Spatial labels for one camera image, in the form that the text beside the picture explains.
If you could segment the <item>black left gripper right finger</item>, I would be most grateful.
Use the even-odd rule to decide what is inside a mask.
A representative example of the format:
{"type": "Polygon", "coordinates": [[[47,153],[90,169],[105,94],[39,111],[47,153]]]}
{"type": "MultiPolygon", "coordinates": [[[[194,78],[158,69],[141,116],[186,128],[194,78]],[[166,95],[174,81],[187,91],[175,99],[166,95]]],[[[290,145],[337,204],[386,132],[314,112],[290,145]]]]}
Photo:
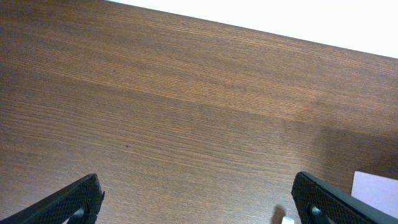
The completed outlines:
{"type": "Polygon", "coordinates": [[[397,219],[346,194],[308,172],[298,172],[292,197],[304,224],[397,224],[397,219]]]}

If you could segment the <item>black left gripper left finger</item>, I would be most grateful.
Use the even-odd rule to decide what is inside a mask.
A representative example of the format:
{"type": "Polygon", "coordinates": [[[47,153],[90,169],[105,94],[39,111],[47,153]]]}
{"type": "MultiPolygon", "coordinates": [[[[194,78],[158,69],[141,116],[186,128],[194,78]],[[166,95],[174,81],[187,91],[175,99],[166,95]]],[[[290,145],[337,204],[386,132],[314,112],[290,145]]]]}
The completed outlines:
{"type": "Polygon", "coordinates": [[[96,174],[88,174],[39,202],[1,220],[18,224],[94,224],[104,200],[96,174]]]}

